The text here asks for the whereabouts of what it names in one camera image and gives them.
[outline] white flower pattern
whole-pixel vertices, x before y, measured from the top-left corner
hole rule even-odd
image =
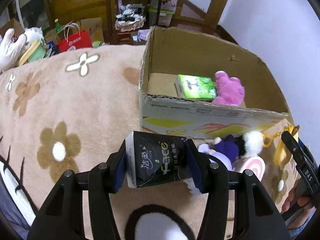
[[[10,91],[12,88],[12,82],[16,79],[16,75],[13,75],[13,73],[10,75],[10,79],[9,82],[7,83],[7,85],[5,86],[4,90],[8,90]]]
[[[99,55],[95,54],[90,57],[87,57],[87,53],[85,52],[80,56],[79,62],[71,64],[66,67],[66,72],[74,71],[77,69],[80,69],[79,75],[81,77],[84,77],[88,74],[89,69],[88,69],[88,63],[95,62],[99,59]]]

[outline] green bottle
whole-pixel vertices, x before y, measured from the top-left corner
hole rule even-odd
[[[62,26],[61,26],[61,24],[58,22],[58,19],[55,19],[54,22],[55,22],[56,33],[58,33],[58,32],[61,31]]]

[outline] black tissue pack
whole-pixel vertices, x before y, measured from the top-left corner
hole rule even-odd
[[[149,187],[191,177],[185,137],[133,131],[125,139],[130,188]]]

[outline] white glove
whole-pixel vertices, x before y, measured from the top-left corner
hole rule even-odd
[[[21,34],[16,42],[12,42],[14,28],[6,31],[0,44],[0,71],[6,71],[16,65],[22,47],[26,44],[27,36]]]

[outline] cardboard box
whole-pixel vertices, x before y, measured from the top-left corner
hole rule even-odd
[[[133,36],[137,36],[138,35],[138,31],[134,31],[131,33],[131,45],[145,45],[147,43],[147,41],[134,41],[133,40]]]
[[[90,38],[92,42],[101,41],[101,43],[104,43],[101,18],[83,19],[76,23],[79,25],[80,30],[86,30],[90,33]],[[71,34],[77,33],[78,31],[79,29],[76,27],[76,28],[70,28],[68,34],[67,34],[67,29],[65,32],[66,32],[66,35],[70,36]],[[63,41],[64,40],[63,28],[62,28],[62,31],[60,31],[58,34],[56,33],[55,29],[50,30],[44,36],[44,40],[46,42],[53,41],[55,44],[57,44],[60,41]]]
[[[18,38],[21,34],[24,33],[24,29],[21,27],[20,23],[16,19],[11,19],[9,22],[7,22],[0,28],[0,35],[4,37],[5,32],[10,28],[14,28],[16,38]]]
[[[49,30],[47,32],[47,34],[44,36],[45,42],[48,43],[49,41],[53,41],[54,44],[58,44],[58,42],[63,41],[64,35],[65,35],[64,34],[64,27],[66,25],[63,25],[61,31],[59,31],[58,33],[56,33],[55,29]],[[66,29],[65,33],[66,33],[66,36],[67,35],[70,36],[71,34],[76,33],[78,31],[79,31],[79,29],[70,28],[69,32],[68,32],[68,29]]]
[[[210,77],[226,71],[245,87],[240,107],[177,97],[178,74]],[[264,130],[289,116],[287,102],[255,54],[214,36],[152,27],[139,81],[142,131],[215,138]]]
[[[90,18],[80,20],[81,29],[84,29],[90,33],[91,41],[101,41],[104,43],[103,31],[102,31],[102,19]]]

